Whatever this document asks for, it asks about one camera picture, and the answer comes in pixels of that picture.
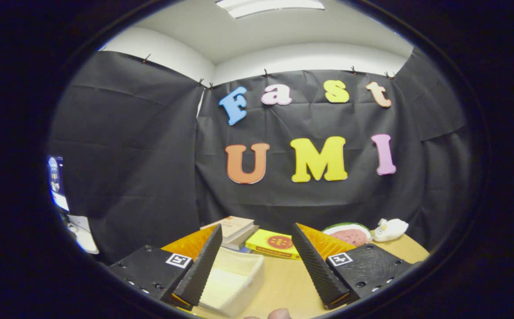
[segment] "black fabric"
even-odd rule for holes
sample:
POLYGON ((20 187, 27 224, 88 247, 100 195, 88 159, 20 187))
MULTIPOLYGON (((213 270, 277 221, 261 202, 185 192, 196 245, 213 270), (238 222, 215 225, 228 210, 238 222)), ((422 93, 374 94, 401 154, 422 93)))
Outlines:
POLYGON ((413 239, 433 248, 467 208, 472 162, 471 131, 461 105, 439 71, 418 50, 395 79, 347 71, 290 71, 224 83, 206 91, 197 120, 196 176, 200 219, 227 215, 254 218, 261 228, 289 233, 299 222, 321 230, 338 222, 374 229, 381 218, 409 222, 413 239), (329 103, 326 80, 340 80, 348 103, 329 103), (392 106, 379 106, 365 86, 386 89, 392 106), (268 85, 290 87, 289 105, 265 105, 268 85), (247 115, 228 125, 220 99, 239 86, 248 91, 247 115), (370 137, 391 136, 397 171, 376 173, 378 154, 370 137), (342 136, 346 180, 294 183, 293 139, 308 138, 318 151, 330 136, 342 136), (267 169, 255 184, 237 184, 227 175, 225 147, 241 144, 243 170, 251 172, 250 146, 268 143, 267 169))
POLYGON ((117 52, 97 53, 62 97, 50 153, 64 157, 70 214, 88 216, 101 258, 198 230, 196 81, 117 52))

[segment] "table surface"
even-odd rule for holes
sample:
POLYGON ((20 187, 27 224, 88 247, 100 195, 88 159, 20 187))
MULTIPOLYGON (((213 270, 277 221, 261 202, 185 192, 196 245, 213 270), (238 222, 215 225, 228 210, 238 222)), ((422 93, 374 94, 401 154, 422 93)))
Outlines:
MULTIPOLYGON (((402 235, 396 240, 373 242, 373 244, 408 263, 423 261, 429 255, 425 248, 407 235, 402 235)), ((265 267, 265 283, 249 307, 236 319, 250 315, 266 319, 271 311, 282 307, 289 309, 290 315, 294 319, 312 318, 330 312, 322 306, 320 296, 318 296, 302 260, 273 257, 266 254, 263 256, 265 257, 263 265, 265 267)), ((225 318, 202 307, 194 307, 192 313, 207 319, 225 318)))

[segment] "pink letter i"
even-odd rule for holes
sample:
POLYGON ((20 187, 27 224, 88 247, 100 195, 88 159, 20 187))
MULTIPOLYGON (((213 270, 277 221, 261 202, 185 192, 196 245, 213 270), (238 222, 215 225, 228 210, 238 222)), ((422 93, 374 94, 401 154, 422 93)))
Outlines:
POLYGON ((379 154, 379 167, 377 167, 377 174, 388 175, 397 171, 397 167, 393 165, 391 158, 391 147, 389 141, 391 136, 387 134, 378 134, 371 137, 377 146, 377 153, 379 154))

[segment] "white plush toy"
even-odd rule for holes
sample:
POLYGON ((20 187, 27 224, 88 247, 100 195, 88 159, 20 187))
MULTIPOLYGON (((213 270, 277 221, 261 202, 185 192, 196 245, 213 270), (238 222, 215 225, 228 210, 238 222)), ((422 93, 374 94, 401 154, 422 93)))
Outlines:
POLYGON ((399 238, 402 234, 407 231, 408 224, 400 219, 391 219, 387 221, 381 218, 379 221, 379 227, 374 230, 375 235, 373 236, 374 241, 390 241, 399 238))

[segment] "white tray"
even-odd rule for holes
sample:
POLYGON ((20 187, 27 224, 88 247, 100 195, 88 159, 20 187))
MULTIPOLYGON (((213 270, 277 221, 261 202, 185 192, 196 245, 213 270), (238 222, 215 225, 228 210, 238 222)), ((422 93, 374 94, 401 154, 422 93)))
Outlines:
POLYGON ((261 255, 221 247, 200 298, 200 307, 230 318, 240 314, 263 286, 263 260, 261 255))

